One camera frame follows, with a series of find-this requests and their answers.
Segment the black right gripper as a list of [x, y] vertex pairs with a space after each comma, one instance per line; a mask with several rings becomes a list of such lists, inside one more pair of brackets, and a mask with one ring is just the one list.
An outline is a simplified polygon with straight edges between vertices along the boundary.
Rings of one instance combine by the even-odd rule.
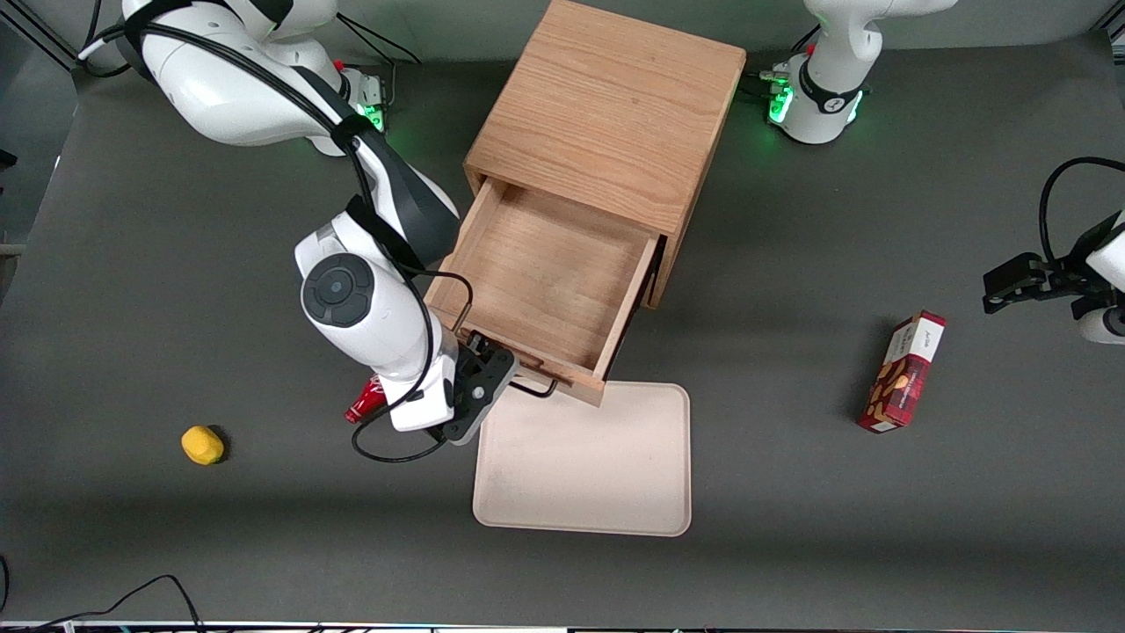
[[519, 369], [518, 356], [495, 340], [483, 340], [479, 331], [462, 331], [454, 363], [454, 415], [441, 426], [442, 436], [454, 446], [464, 446], [482, 427]]

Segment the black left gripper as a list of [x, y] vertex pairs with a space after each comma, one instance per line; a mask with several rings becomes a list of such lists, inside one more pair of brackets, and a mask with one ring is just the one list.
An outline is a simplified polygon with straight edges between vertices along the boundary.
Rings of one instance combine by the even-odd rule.
[[1036, 253], [1022, 253], [1007, 260], [982, 275], [982, 309], [986, 314], [996, 314], [1016, 302], [1045, 302], [1063, 299], [1070, 292], [1113, 302], [1114, 290], [1109, 281], [1086, 264], [1086, 257], [1107, 244], [1113, 229], [1114, 220], [1094, 225], [1077, 237], [1065, 256], [1058, 257], [1048, 237], [1048, 221], [1043, 220], [1043, 253], [1051, 273], [1046, 273], [1044, 260]]

